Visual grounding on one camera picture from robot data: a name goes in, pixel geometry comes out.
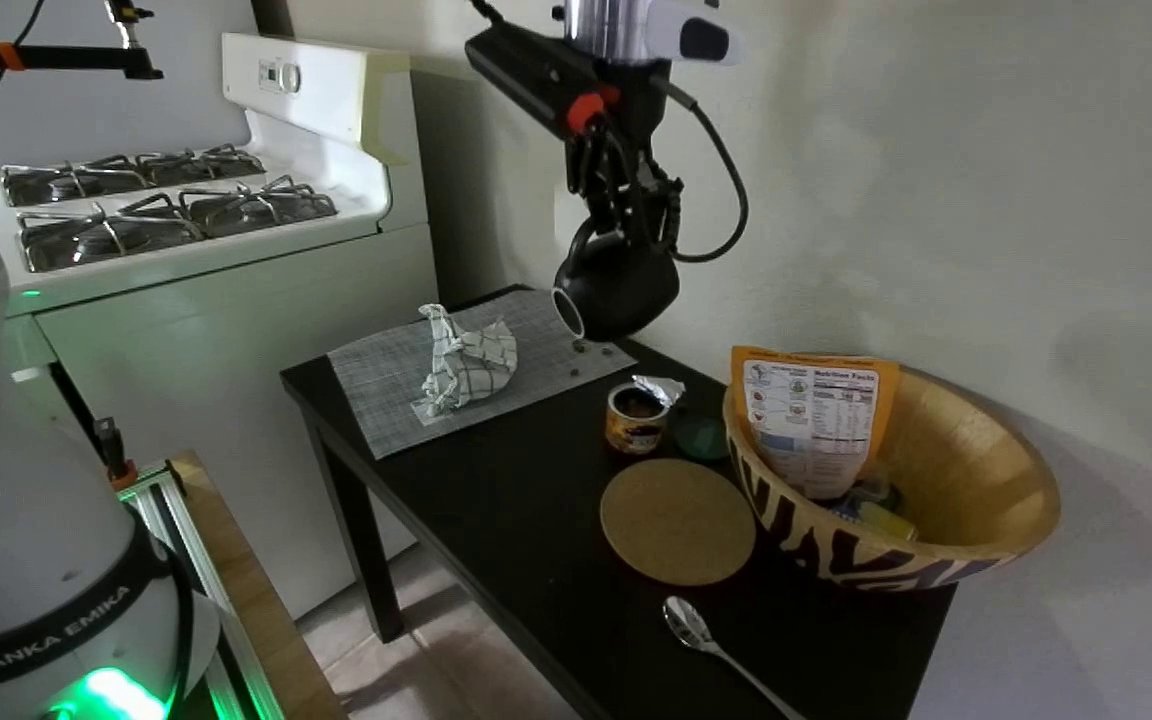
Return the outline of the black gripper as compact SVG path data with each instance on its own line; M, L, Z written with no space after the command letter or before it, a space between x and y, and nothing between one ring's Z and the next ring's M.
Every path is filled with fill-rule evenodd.
M640 253L653 261L648 270L678 270L680 180L617 128L612 105L599 94L573 101L569 128L569 189L588 209L573 238L573 264L579 270L608 232L625 232L640 240Z

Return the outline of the white Franka robot base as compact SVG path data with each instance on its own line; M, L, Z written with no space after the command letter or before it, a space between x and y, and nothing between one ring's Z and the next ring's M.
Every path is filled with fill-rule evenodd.
M0 720L189 720L221 622L11 385L0 264Z

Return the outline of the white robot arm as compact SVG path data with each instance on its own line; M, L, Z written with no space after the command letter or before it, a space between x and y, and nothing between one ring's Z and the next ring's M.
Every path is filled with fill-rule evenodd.
M468 63L565 146L569 189L588 232L643 245L680 264L719 261L749 227L749 189L696 96L673 84L678 59L719 63L731 38L712 20L719 0L559 0L559 38L514 24L472 0L486 29L466 41ZM653 156L663 105L678 101L712 140L731 193L736 227L709 253L680 249L680 193Z

